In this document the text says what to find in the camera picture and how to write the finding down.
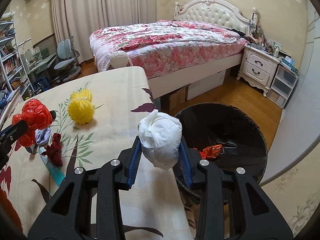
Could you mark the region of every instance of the trash can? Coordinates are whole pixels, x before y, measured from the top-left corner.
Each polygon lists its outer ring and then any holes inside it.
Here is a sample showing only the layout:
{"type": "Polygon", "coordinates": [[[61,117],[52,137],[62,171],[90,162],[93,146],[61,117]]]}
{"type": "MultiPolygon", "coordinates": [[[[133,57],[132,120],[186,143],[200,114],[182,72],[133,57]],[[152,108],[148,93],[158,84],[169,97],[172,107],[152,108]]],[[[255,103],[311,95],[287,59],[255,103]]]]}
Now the trash can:
{"type": "MultiPolygon", "coordinates": [[[[243,167],[258,183],[267,164],[267,145],[255,122],[234,106],[201,103],[183,109],[175,116],[182,124],[188,147],[202,151],[222,144],[220,156],[212,159],[222,169],[243,167]]],[[[173,171],[180,189],[200,200],[199,191],[189,191],[178,165],[173,171]]]]}

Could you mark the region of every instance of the yellow yarn skein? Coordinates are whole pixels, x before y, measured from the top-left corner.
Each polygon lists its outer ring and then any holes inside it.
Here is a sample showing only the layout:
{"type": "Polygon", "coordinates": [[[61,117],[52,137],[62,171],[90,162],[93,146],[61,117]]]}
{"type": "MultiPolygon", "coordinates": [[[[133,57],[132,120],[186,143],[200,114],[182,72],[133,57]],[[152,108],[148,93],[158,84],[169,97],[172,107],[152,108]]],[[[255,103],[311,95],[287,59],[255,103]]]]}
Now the yellow yarn skein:
{"type": "Polygon", "coordinates": [[[89,123],[94,114],[94,106],[91,102],[92,93],[87,88],[80,92],[73,92],[68,106],[70,118],[78,124],[89,123]]]}

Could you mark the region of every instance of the nightstand drawer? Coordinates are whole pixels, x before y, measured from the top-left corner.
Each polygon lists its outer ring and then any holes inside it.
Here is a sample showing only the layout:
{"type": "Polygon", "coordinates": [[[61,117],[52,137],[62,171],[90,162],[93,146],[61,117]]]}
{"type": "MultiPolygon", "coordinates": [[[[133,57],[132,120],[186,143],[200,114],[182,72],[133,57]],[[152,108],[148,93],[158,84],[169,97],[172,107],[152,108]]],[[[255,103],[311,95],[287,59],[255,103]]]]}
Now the nightstand drawer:
{"type": "Polygon", "coordinates": [[[258,81],[262,85],[266,85],[268,82],[268,78],[270,74],[265,72],[264,70],[256,67],[255,65],[252,65],[248,62],[244,63],[244,67],[242,72],[246,74],[247,76],[253,78],[254,80],[258,81]]]}
{"type": "Polygon", "coordinates": [[[268,73],[270,73],[274,65],[274,62],[271,59],[257,55],[253,51],[249,51],[246,61],[268,73]]]}

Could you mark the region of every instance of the tufted headboard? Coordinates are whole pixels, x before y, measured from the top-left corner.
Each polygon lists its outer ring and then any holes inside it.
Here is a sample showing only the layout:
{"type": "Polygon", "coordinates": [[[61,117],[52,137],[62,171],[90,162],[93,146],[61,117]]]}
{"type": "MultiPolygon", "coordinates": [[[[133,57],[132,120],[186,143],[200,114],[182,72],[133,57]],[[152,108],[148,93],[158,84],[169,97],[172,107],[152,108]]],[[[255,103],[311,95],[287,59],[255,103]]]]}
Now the tufted headboard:
{"type": "Polygon", "coordinates": [[[239,8],[224,0],[193,0],[185,4],[182,10],[176,2],[174,12],[174,19],[177,21],[209,23],[250,34],[250,20],[242,16],[239,8]]]}

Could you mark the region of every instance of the tablecloth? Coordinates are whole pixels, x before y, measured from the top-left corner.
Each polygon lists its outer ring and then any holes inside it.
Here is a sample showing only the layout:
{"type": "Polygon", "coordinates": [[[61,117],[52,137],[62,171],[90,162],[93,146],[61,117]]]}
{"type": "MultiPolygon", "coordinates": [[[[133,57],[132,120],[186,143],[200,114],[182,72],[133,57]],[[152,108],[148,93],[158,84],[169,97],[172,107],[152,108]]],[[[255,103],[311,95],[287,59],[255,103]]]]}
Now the tablecloth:
{"type": "MultiPolygon", "coordinates": [[[[62,135],[61,171],[66,173],[69,161],[86,170],[100,168],[117,158],[121,150],[130,148],[137,136],[137,125],[154,108],[148,81],[141,67],[126,67],[94,75],[55,87],[38,96],[49,110],[56,110],[52,133],[62,135]],[[67,112],[73,91],[88,88],[95,105],[93,120],[86,125],[75,124],[67,112]]],[[[21,112],[19,104],[13,114],[21,112]]],[[[4,127],[11,124],[10,117],[4,127]]],[[[50,177],[39,154],[30,155],[19,144],[13,145],[9,162],[3,169],[1,188],[6,192],[28,234],[46,202],[58,186],[50,177]]],[[[193,239],[172,169],[154,168],[141,157],[136,182],[130,191],[120,191],[123,224],[133,229],[131,239],[193,239]]],[[[91,223],[95,224],[92,212],[91,223]]]]}

